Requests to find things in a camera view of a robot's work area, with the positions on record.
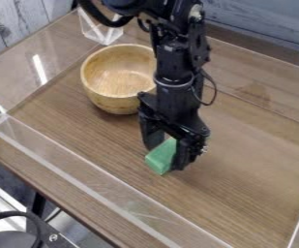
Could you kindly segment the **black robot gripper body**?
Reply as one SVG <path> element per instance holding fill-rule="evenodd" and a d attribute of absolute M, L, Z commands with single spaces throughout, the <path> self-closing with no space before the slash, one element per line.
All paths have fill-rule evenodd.
<path fill-rule="evenodd" d="M 199 117 L 202 105 L 203 79 L 186 84 L 170 85 L 159 82 L 155 93 L 140 92 L 140 106 L 147 116 L 159 121 L 159 126 L 172 138 L 174 136 L 208 135 L 210 129 Z"/>

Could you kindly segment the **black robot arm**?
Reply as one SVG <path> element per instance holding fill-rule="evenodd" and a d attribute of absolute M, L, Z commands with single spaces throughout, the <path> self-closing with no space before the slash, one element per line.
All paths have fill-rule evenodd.
<path fill-rule="evenodd" d="M 138 99 L 143 143 L 148 151 L 175 140 L 167 162 L 171 171 L 183 170 L 207 148 L 211 132 L 199 117 L 204 83 L 212 80 L 203 70 L 211 46 L 206 36 L 206 11 L 200 0 L 100 0 L 119 15 L 110 19 L 92 0 L 78 0 L 84 12 L 104 26 L 119 28 L 138 21 L 150 34 L 156 59 L 155 91 Z"/>

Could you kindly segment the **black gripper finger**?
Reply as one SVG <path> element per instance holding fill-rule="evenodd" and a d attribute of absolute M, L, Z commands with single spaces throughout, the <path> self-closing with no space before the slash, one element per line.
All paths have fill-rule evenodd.
<path fill-rule="evenodd" d="M 171 170 L 182 171 L 200 156 L 207 148 L 208 135 L 174 136 L 176 150 L 172 155 Z"/>
<path fill-rule="evenodd" d="M 159 121 L 147 116 L 143 111 L 139 112 L 139 121 L 144 146 L 147 150 L 152 150 L 164 141 L 164 131 L 159 126 Z"/>

